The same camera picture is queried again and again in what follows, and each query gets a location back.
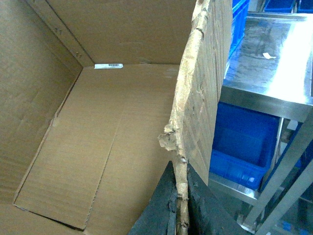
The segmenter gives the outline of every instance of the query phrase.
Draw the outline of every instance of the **cardboard box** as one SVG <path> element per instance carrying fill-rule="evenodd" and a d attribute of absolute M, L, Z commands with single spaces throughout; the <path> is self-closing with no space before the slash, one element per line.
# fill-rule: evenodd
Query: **cardboard box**
<path fill-rule="evenodd" d="M 231 1 L 0 11 L 0 234 L 127 234 L 171 158 L 207 182 Z"/>

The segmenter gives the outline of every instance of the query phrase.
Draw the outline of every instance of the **metal rack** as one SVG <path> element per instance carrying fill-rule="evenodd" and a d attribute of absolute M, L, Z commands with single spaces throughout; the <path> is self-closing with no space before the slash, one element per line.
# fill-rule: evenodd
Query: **metal rack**
<path fill-rule="evenodd" d="M 239 223 L 256 235 L 265 235 L 313 182 L 313 161 L 285 190 L 281 184 L 313 139 L 313 19 L 306 15 L 250 13 L 241 47 L 230 58 L 221 101 L 303 122 L 290 148 L 259 193 L 214 174 L 209 185 L 252 205 Z M 266 59 L 263 53 L 274 58 Z M 271 208 L 275 193 L 282 192 Z M 256 221 L 267 209 L 261 224 Z"/>

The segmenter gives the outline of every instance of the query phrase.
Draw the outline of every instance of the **white label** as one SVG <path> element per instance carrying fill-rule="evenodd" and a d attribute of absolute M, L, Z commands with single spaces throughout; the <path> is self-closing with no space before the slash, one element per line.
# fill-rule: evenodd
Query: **white label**
<path fill-rule="evenodd" d="M 102 70 L 102 69 L 121 69 L 123 68 L 123 64 L 95 64 L 95 70 Z"/>

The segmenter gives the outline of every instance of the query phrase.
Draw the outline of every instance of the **blue plastic crate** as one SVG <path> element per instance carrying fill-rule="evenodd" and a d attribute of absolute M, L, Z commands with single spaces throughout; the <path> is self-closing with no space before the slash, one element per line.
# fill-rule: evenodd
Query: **blue plastic crate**
<path fill-rule="evenodd" d="M 291 13 L 295 0 L 269 0 L 265 5 L 265 12 Z"/>
<path fill-rule="evenodd" d="M 300 0 L 297 13 L 313 14 L 313 0 Z"/>
<path fill-rule="evenodd" d="M 219 103 L 210 172 L 257 189 L 269 170 L 279 118 Z"/>
<path fill-rule="evenodd" d="M 250 0 L 233 0 L 233 23 L 231 26 L 231 44 L 229 57 L 235 51 L 245 35 L 246 17 Z"/>

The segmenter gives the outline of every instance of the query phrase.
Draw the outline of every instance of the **metal surface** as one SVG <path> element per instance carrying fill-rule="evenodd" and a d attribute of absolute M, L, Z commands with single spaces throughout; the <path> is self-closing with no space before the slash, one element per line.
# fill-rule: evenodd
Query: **metal surface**
<path fill-rule="evenodd" d="M 222 191 L 232 197 L 238 198 L 239 200 L 246 202 L 250 205 L 255 205 L 259 198 L 259 192 L 254 191 L 250 188 L 242 186 L 231 180 L 225 179 L 216 174 L 209 174 L 209 187 Z"/>
<path fill-rule="evenodd" d="M 264 3 L 264 0 L 250 0 L 248 11 L 260 12 L 263 3 Z"/>
<path fill-rule="evenodd" d="M 244 221 L 245 217 L 243 214 L 239 214 L 237 217 L 237 224 L 240 225 L 241 228 L 243 228 L 244 230 L 246 230 L 247 232 L 251 233 L 251 234 L 255 234 L 256 231 L 256 223 L 254 223 L 253 227 L 246 227 L 243 225 L 243 221 Z"/>
<path fill-rule="evenodd" d="M 273 171 L 277 161 L 277 155 L 279 154 L 279 150 L 278 148 L 280 147 L 280 138 L 281 138 L 281 135 L 282 135 L 282 130 L 283 130 L 283 124 L 284 124 L 284 118 L 281 117 L 279 119 L 279 124 L 278 124 L 278 131 L 277 131 L 277 136 L 276 136 L 276 146 L 275 146 L 275 150 L 274 150 L 274 155 L 273 155 L 273 158 L 272 158 L 272 162 L 270 164 L 270 169 L 266 172 L 266 174 L 264 175 L 263 177 L 263 180 L 262 180 L 262 187 L 264 185 L 264 183 L 266 182 L 266 180 L 268 179 L 268 177 L 270 176 L 271 172 Z"/>
<path fill-rule="evenodd" d="M 279 166 L 277 167 L 271 179 L 269 180 L 267 186 L 261 193 L 257 201 L 257 204 L 252 208 L 249 215 L 245 219 L 244 226 L 246 227 L 253 226 L 257 217 L 264 210 L 264 208 L 266 207 L 270 199 L 273 197 L 273 195 L 277 192 L 277 190 L 283 183 L 284 179 L 288 176 L 289 172 L 292 170 L 293 166 L 300 158 L 300 156 L 307 148 L 312 139 L 313 139 L 313 110 L 310 112 L 308 119 L 303 123 L 303 125 L 298 131 L 298 134 L 294 137 L 294 140 L 290 144 L 290 147 L 285 152 L 285 155 L 283 156 Z M 297 197 L 296 199 L 298 199 L 301 196 L 301 194 L 291 195 L 291 197 L 294 198 L 296 196 Z"/>
<path fill-rule="evenodd" d="M 221 101 L 303 122 L 313 106 L 312 48 L 312 16 L 250 13 Z"/>
<path fill-rule="evenodd" d="M 287 212 L 287 210 L 296 202 L 304 191 L 313 183 L 313 161 L 309 163 L 292 187 L 288 190 L 283 199 L 273 209 L 262 226 L 256 231 L 256 235 L 266 234 L 272 226 Z"/>

